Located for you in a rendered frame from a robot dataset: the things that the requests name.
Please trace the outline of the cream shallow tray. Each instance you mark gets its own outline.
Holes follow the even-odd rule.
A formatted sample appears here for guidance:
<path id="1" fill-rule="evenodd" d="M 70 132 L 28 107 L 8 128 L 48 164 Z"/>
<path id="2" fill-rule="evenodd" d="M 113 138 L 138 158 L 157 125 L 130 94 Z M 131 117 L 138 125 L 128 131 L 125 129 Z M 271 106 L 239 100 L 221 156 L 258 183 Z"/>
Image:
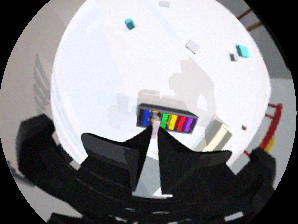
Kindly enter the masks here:
<path id="1" fill-rule="evenodd" d="M 233 133 L 225 124 L 221 124 L 221 121 L 214 120 L 212 127 L 208 129 L 208 133 L 206 133 L 204 139 L 200 141 L 200 144 L 193 151 L 223 151 L 223 147 L 225 147 L 227 141 L 231 140 Z"/>

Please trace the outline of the small teal block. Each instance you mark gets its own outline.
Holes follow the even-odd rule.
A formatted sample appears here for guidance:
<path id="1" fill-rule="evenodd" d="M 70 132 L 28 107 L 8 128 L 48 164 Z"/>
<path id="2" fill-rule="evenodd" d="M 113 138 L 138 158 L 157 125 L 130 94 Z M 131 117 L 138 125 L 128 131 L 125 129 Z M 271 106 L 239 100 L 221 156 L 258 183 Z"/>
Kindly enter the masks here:
<path id="1" fill-rule="evenodd" d="M 126 22 L 124 22 L 126 24 L 126 26 L 128 26 L 129 28 L 129 31 L 132 31 L 134 26 L 133 26 L 133 20 L 130 20 L 130 19 L 125 19 Z"/>

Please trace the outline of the turquoise rectangular block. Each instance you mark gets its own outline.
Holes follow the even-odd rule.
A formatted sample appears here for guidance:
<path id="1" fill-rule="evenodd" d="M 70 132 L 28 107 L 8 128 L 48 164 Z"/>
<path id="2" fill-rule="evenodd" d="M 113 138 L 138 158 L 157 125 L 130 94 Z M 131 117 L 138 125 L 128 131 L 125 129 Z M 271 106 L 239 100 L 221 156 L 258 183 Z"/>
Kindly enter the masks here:
<path id="1" fill-rule="evenodd" d="M 237 45 L 237 53 L 238 56 L 243 57 L 243 59 L 247 59 L 247 57 L 249 57 L 249 52 L 247 52 L 246 47 L 243 47 L 243 45 Z"/>

